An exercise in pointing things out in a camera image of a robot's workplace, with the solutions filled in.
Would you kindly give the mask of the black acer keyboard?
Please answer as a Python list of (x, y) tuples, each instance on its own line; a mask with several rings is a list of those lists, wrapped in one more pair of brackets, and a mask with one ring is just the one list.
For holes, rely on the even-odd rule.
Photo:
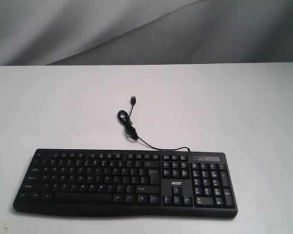
[(13, 207), (97, 217), (238, 213), (225, 154), (182, 151), (37, 149)]

